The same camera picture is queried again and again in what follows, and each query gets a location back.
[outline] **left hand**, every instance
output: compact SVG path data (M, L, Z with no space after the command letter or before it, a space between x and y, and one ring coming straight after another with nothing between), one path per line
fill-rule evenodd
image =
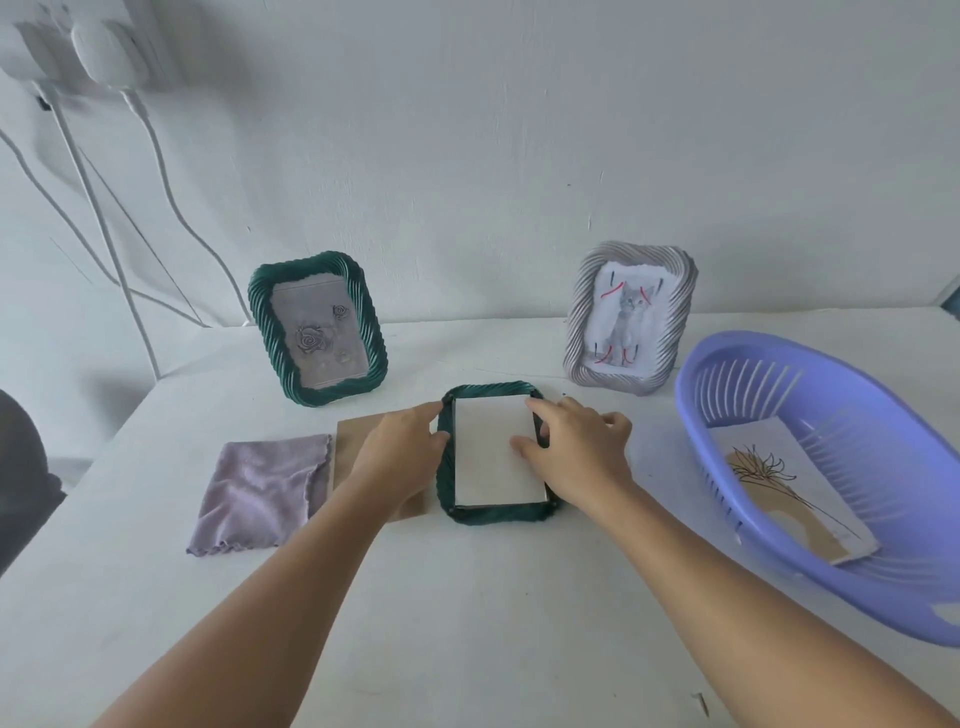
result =
M360 448L348 480L393 506L423 490L450 439L448 432L430 433L430 423L442 408L441 402L431 401L385 414Z

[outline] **white table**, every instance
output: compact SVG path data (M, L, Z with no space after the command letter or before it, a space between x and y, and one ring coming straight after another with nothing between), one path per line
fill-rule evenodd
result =
M681 357L750 328L850 361L960 446L960 324L938 309L690 317ZM701 486L672 382L638 399L581 389L559 319L384 327L376 391L286 400L251 328L201 332L0 579L0 722L82 726L269 555L184 553L221 445L333 432L338 420L526 379L635 422L635 475L686 522L960 714L960 650L906 638L732 539ZM898 339L896 346L889 342ZM677 726L729 717L657 602L572 508L539 524L461 526L438 510L387 526L357 575L300 726Z

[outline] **brown cardboard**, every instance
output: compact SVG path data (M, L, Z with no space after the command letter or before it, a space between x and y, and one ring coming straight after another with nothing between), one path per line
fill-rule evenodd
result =
M341 420L337 423L337 439L334 445L333 454L333 477L330 478L330 493L333 493L350 472L353 470L353 463L360 453L360 448L367 440L367 435L371 433L374 427L379 425L380 420L385 413L377 415L368 415L367 417L357 417L352 420ZM404 500L396 512L390 517L390 521L403 521L404 519L422 516L426 513L426 490Z

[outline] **lavender towel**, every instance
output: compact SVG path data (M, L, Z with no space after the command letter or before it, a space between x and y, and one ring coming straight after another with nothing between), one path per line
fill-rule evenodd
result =
M326 499L329 435L227 443L187 553L280 546Z

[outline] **picture frame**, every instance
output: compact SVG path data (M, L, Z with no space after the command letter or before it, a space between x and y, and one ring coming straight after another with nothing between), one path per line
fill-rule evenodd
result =
M457 399L474 397L506 397L509 395L529 395L537 400L543 399L543 394L533 384L526 381L507 381L496 384L462 384L454 387L444 395L443 409L437 421L437 430L449 432L450 439L444 448L444 454L437 469L437 498L444 512L457 523L465 525L485 525L507 521L545 521L560 507L562 501L545 485L547 500L538 503L520 503L511 505L492 506L460 506L456 501L456 423L454 422L453 402ZM549 445L548 438L540 433L542 420L531 413L534 419L534 431L537 433L537 442L542 448Z
M696 280L680 248L596 246L581 263L566 319L566 375L585 387L656 392L677 359Z
M370 392L387 375L363 269L349 255L326 251L261 265L248 296L283 393L297 404Z

